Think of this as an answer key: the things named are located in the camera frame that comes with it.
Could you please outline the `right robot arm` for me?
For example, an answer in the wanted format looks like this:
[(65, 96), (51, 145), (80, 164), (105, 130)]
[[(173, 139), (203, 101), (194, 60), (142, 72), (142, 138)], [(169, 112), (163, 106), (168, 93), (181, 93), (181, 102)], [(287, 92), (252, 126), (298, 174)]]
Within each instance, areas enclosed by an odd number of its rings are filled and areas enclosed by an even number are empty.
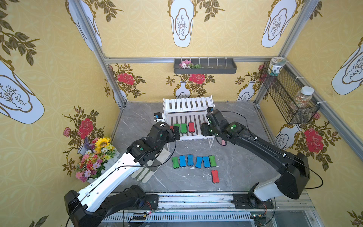
[(263, 183), (256, 183), (247, 194), (253, 208), (271, 198), (286, 196), (297, 200), (310, 180), (307, 157), (285, 152), (261, 139), (241, 123), (229, 123), (223, 114), (212, 107), (207, 109), (207, 123), (201, 125), (203, 136), (215, 136), (233, 145), (245, 148), (271, 165), (279, 175)]

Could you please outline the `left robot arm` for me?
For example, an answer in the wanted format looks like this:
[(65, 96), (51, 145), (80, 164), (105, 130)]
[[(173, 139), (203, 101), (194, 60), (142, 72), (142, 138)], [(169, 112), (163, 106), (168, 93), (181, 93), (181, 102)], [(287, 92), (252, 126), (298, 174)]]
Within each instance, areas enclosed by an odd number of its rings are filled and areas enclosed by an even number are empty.
[(130, 175), (154, 160), (165, 144), (180, 140), (178, 126), (157, 122), (149, 134), (134, 141), (121, 158), (89, 186), (64, 196), (68, 222), (76, 227), (97, 227), (108, 216), (144, 203), (146, 194), (133, 185), (121, 193), (112, 192)]

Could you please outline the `red eraser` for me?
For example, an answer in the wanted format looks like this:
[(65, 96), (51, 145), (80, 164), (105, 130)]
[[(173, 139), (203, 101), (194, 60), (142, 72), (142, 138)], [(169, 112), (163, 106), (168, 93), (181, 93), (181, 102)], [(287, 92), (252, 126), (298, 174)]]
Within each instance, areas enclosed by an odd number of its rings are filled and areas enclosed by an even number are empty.
[(188, 132), (195, 133), (195, 123), (193, 122), (188, 123)]
[(217, 170), (211, 170), (211, 175), (212, 175), (212, 183), (219, 183), (220, 182)]

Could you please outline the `blue eraser top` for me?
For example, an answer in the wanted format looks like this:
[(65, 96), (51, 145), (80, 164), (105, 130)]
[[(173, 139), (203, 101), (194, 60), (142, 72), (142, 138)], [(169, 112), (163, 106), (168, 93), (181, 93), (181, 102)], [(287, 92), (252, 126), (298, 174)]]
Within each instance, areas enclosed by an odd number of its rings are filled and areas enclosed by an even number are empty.
[(187, 156), (187, 166), (194, 166), (194, 156), (193, 155)]
[(204, 156), (204, 157), (202, 157), (202, 158), (203, 158), (203, 164), (204, 164), (204, 167), (205, 167), (205, 168), (209, 168), (209, 167), (211, 167), (210, 160), (209, 160), (209, 156)]
[(179, 162), (180, 162), (180, 167), (186, 167), (187, 166), (185, 156), (179, 156)]
[(197, 157), (195, 167), (201, 169), (203, 157)]

